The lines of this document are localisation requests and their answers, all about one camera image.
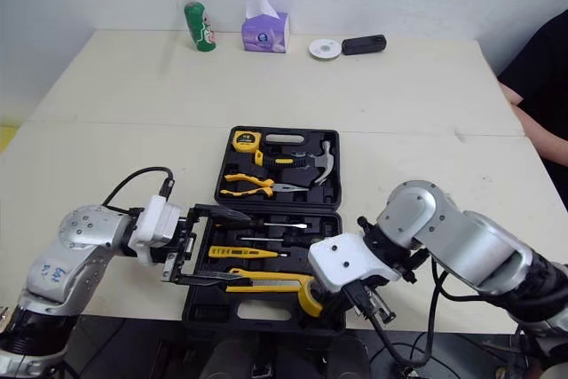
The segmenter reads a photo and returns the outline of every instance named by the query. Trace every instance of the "white disc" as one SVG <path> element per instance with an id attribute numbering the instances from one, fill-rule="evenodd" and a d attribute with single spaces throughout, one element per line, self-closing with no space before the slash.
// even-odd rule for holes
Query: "white disc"
<path id="1" fill-rule="evenodd" d="M 320 59 L 337 58 L 341 53 L 341 44 L 331 39 L 317 39 L 310 43 L 310 54 Z"/>

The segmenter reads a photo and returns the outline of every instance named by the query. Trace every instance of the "person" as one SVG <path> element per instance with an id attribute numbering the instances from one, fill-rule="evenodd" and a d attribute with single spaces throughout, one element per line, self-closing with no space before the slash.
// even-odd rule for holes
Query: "person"
<path id="1" fill-rule="evenodd" d="M 498 79 L 568 209 L 568 10 L 542 26 Z"/>

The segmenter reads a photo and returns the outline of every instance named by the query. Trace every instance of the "screwdriver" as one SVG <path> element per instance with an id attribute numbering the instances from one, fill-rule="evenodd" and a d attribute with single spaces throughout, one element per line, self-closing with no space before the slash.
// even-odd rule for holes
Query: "screwdriver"
<path id="1" fill-rule="evenodd" d="M 288 253 L 272 252 L 252 248 L 235 248 L 229 246 L 211 246 L 209 257 L 239 257 L 241 259 L 260 259 L 265 257 L 287 257 Z"/>
<path id="2" fill-rule="evenodd" d="M 216 225 L 225 230 L 262 230 L 263 226 L 287 226 L 292 228 L 300 228 L 302 230 L 308 227 L 307 224 L 276 224 L 273 222 L 265 222 L 263 219 L 253 219 L 250 221 L 232 221 L 225 222 L 224 224 Z"/>
<path id="3" fill-rule="evenodd" d="M 291 248 L 295 246 L 297 248 L 309 249 L 313 243 L 321 241 L 321 239 L 306 239 L 305 237 L 299 237 L 296 235 L 283 235 L 280 238 L 268 238 L 268 237 L 238 237 L 239 240 L 244 241 L 276 241 L 282 243 L 284 248 Z"/>

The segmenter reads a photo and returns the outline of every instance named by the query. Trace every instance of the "tool kit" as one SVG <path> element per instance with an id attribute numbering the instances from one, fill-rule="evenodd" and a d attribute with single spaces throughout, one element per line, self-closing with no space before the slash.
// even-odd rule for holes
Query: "tool kit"
<path id="1" fill-rule="evenodd" d="M 231 130 L 215 199 L 250 220 L 210 219 L 195 272 L 232 274 L 248 283 L 190 287 L 187 326 L 314 336 L 343 331 L 344 312 L 326 315 L 308 262 L 313 242 L 342 232 L 335 213 L 341 203 L 339 160 L 334 130 Z M 249 318 L 252 306 L 276 308 L 279 320 Z"/>

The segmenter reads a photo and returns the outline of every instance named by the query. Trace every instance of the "black shirt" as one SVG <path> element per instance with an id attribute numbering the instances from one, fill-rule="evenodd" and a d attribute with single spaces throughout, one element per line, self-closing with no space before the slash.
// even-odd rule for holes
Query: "black shirt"
<path id="1" fill-rule="evenodd" d="M 499 80 L 523 97 L 518 106 L 542 127 L 568 139 L 568 11 L 542 26 Z M 568 168 L 542 161 L 568 208 Z"/>

